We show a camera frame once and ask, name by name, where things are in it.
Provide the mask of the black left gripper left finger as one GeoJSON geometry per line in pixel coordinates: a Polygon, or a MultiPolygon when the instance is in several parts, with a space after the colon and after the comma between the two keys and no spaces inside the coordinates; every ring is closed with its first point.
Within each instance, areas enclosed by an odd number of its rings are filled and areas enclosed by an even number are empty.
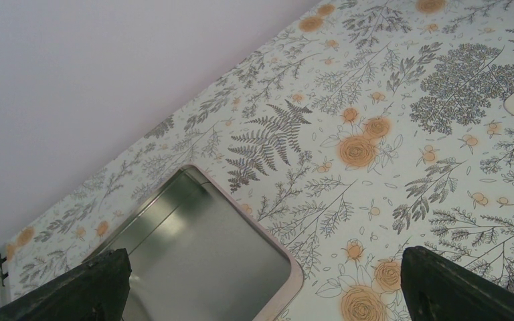
{"type": "Polygon", "coordinates": [[[127,250],[108,250],[0,307],[0,320],[121,320],[130,292],[127,250]]]}

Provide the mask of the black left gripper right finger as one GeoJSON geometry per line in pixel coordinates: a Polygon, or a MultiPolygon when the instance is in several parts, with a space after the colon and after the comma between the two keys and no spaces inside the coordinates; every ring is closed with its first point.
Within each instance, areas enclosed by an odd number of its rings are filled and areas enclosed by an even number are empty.
{"type": "Polygon", "coordinates": [[[514,294],[423,246],[402,254],[401,287],[412,320],[514,320],[514,294]]]}

